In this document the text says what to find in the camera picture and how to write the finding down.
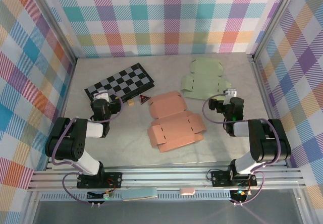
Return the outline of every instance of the marble table surface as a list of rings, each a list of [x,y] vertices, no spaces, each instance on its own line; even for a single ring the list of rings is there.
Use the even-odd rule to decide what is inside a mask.
[[[92,115],[90,101],[84,89],[135,63],[141,63],[155,81],[155,87],[144,94],[155,96],[180,90],[181,78],[190,74],[189,65],[196,57],[221,60],[225,78],[244,99],[244,119],[266,118],[267,114],[245,53],[202,55],[167,55],[131,58],[79,59],[72,79],[65,117],[89,118]],[[202,115],[203,100],[186,98],[188,110]],[[120,117],[110,123],[106,138],[87,138],[85,149],[104,166],[146,165],[167,163],[196,163],[231,161],[249,151],[249,139],[230,137],[222,125],[206,119],[204,140],[169,152],[160,153],[150,145],[147,129],[153,118],[148,104],[140,104],[139,96],[134,106],[125,103]],[[207,110],[207,115],[217,121],[223,116]]]

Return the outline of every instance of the floor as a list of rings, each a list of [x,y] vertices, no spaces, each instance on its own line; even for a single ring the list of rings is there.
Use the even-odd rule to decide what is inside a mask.
[[[144,200],[111,201],[89,211],[88,206],[76,201],[39,202],[34,224],[61,224],[62,219],[69,224],[303,223],[293,190],[263,190],[243,208],[229,201]]]
[[[138,62],[155,81],[155,87],[146,91],[145,95],[179,91],[181,78],[190,74],[189,65],[196,57],[221,60],[224,77],[238,90],[238,96],[244,99],[244,119],[267,117],[245,53],[79,59],[65,117],[89,118],[92,110],[84,89]],[[188,110],[202,114],[203,100],[185,100]],[[111,122],[106,138],[86,139],[86,151],[105,166],[230,161],[249,151],[248,138],[230,137],[222,125],[204,120],[207,127],[204,140],[160,153],[158,149],[151,147],[147,135],[147,129],[153,120],[148,104],[141,105],[139,96],[134,101],[134,106],[125,104],[120,117]],[[207,115],[218,121],[223,120],[223,116],[215,111],[208,111]]]

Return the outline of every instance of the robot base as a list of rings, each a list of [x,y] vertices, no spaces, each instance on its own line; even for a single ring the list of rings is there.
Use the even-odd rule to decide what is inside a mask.
[[[104,172],[103,164],[97,175],[79,175],[76,188],[78,189],[119,189],[121,188],[121,172]]]
[[[212,171],[211,172],[213,187],[253,187],[257,186],[257,179],[255,175],[247,177],[236,177],[231,179],[230,171]]]

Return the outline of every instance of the black and white checkered board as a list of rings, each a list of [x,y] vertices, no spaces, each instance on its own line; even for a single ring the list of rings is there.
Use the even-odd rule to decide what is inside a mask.
[[[152,78],[143,69],[140,63],[128,67],[117,74],[85,89],[87,96],[93,101],[94,94],[102,90],[109,90],[121,97],[123,102],[143,93],[154,86]]]

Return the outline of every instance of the plaid wallpaper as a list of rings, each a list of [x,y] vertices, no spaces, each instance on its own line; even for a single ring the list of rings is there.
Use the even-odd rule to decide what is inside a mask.
[[[322,222],[323,0],[292,0],[258,64]]]
[[[71,67],[34,0],[0,0],[1,224],[18,222]]]
[[[124,57],[246,51],[269,0],[46,1],[78,56]]]
[[[253,45],[253,47],[252,47],[252,50],[251,50],[250,54],[254,54],[254,52],[256,51],[256,49],[257,49],[257,47],[258,47],[258,45],[259,45],[259,43],[260,43],[260,41],[261,41],[261,39],[262,39],[262,36],[263,36],[263,34],[264,34],[265,30],[267,29],[267,27],[268,27],[268,25],[269,25],[269,23],[270,23],[271,19],[273,18],[273,15],[274,15],[274,13],[275,13],[275,11],[276,11],[276,9],[277,9],[277,7],[278,7],[278,5],[279,5],[280,1],[281,1],[281,0],[275,0],[275,2],[274,2],[274,4],[273,4],[273,7],[272,7],[271,11],[269,12],[269,14],[268,14],[268,16],[267,16],[267,18],[266,18],[266,20],[265,20],[264,24],[262,25],[261,31],[260,31],[260,33],[259,33],[259,34],[258,34],[258,36],[257,36],[256,42],[255,42],[255,44]]]

